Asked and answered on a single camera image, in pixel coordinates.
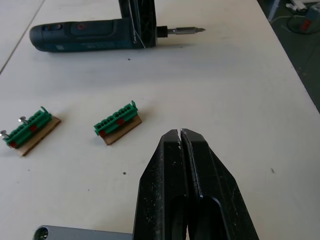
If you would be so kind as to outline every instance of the table surface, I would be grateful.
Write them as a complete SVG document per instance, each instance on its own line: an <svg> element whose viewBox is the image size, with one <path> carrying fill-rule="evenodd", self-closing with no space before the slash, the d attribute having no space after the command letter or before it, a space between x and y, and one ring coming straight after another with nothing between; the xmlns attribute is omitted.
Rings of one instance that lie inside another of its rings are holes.
<svg viewBox="0 0 320 240"><path fill-rule="evenodd" d="M160 137L188 128L235 177L261 240L318 239L320 115L258 3L155 5L159 26L206 31L63 54L23 37L0 75L0 126L40 106L62 123L25 158L0 144L0 238L30 240L40 225L132 233ZM46 0L31 25L119 17L116 0ZM93 125L131 100L142 124L106 146Z"/></svg>
<svg viewBox="0 0 320 240"><path fill-rule="evenodd" d="M0 1L0 73L43 1Z"/></svg>

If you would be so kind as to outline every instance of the wooden board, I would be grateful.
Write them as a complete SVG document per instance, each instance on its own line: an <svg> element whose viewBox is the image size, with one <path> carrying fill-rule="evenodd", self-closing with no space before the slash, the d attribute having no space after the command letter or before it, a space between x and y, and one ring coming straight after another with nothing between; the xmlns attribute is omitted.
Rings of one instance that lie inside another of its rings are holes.
<svg viewBox="0 0 320 240"><path fill-rule="evenodd" d="M52 116L52 120L37 132L32 138L30 138L25 144L14 150L20 155L20 157L26 156L35 146L37 146L49 133L51 133L59 124L61 120L55 116Z"/></svg>
<svg viewBox="0 0 320 240"><path fill-rule="evenodd" d="M123 124L120 128L114 130L113 132L103 137L105 144L113 144L115 141L119 140L122 136L127 134L130 130L134 129L140 123L142 123L142 120L139 117L139 115L135 116L130 121Z"/></svg>

